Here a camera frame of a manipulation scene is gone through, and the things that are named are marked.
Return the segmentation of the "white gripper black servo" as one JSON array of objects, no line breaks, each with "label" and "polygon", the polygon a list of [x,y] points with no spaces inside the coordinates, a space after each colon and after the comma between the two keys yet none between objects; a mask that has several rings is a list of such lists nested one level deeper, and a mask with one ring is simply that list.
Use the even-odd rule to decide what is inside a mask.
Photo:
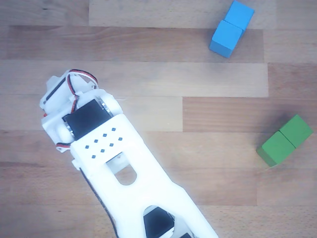
[{"label": "white gripper black servo", "polygon": [[80,95],[96,89],[96,78],[87,71],[66,71],[62,76],[52,76],[47,81],[47,92],[40,100],[40,108],[51,114],[71,103],[75,110]]}]

